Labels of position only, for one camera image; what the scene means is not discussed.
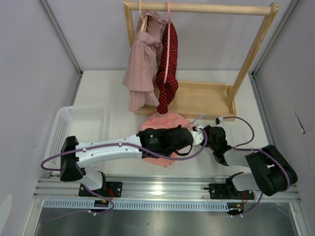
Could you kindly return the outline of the salmon pink skirt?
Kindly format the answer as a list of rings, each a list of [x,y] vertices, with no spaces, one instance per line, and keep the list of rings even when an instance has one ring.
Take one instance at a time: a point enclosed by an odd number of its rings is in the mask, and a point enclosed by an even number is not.
[[[166,114],[155,113],[151,115],[142,125],[141,131],[153,128],[153,129],[162,129],[162,128],[175,128],[178,125],[182,127],[188,127],[188,129],[192,129],[192,124],[188,119],[183,117],[182,115],[174,112],[168,112]],[[143,159],[143,161],[161,167],[169,167],[174,164],[176,161],[174,160],[166,160],[163,158],[153,158],[148,157]]]

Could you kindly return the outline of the blue wire hanger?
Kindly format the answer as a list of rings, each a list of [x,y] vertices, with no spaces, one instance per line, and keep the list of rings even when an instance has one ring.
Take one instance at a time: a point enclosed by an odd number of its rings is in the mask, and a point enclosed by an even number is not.
[[[191,121],[190,123],[188,123],[185,128],[192,130],[194,124],[198,121],[198,120],[203,120],[206,117],[206,115],[201,115],[197,118],[195,118],[193,121]]]

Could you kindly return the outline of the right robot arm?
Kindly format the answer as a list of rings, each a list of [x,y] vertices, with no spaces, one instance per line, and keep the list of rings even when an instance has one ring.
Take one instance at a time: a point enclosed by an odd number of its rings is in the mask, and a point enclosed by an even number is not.
[[[237,198],[243,191],[261,191],[266,196],[284,192],[298,181],[290,164],[274,145],[261,149],[232,147],[227,143],[222,127],[206,126],[207,147],[215,160],[223,166],[241,166],[249,173],[236,173],[226,179],[225,194]]]

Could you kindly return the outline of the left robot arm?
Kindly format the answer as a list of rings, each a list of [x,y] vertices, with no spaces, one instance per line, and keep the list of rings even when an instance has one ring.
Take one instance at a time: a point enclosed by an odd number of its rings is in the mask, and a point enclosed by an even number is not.
[[[95,196],[100,197],[107,190],[105,175],[92,170],[92,165],[117,159],[174,160],[173,153],[186,158],[189,153],[180,151],[202,140],[202,134],[181,125],[169,129],[148,128],[129,137],[95,144],[79,142],[75,136],[70,136],[61,150],[60,180],[80,181]]]

